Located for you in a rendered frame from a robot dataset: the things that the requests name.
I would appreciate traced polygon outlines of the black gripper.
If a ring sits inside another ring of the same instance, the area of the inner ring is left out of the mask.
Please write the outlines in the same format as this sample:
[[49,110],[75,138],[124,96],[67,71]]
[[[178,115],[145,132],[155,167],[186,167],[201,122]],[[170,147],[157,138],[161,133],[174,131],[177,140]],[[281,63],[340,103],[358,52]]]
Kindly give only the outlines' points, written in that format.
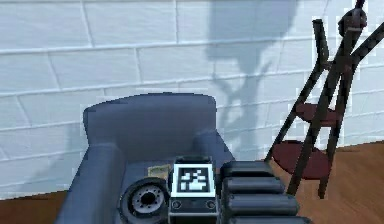
[[122,224],[167,224],[169,193],[166,181],[146,177],[131,184],[119,200]]

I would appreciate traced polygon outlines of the small tan flat object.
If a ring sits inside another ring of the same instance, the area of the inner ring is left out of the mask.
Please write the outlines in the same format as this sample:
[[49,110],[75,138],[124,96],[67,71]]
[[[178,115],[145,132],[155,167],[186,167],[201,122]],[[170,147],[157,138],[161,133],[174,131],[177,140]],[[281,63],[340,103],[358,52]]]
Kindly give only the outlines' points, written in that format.
[[157,177],[167,180],[171,170],[172,168],[170,164],[151,166],[147,169],[147,174],[149,177]]

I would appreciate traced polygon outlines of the dark tripod shelf stand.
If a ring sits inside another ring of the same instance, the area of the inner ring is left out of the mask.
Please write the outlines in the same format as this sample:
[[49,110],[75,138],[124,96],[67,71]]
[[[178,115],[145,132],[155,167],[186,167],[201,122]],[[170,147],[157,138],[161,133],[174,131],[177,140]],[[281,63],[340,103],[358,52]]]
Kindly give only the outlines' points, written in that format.
[[295,195],[305,179],[317,180],[318,197],[325,197],[355,71],[384,39],[383,22],[363,43],[358,42],[367,26],[365,1],[356,0],[338,22],[342,40],[333,58],[323,21],[312,22],[316,63],[265,157],[291,175],[289,195]]

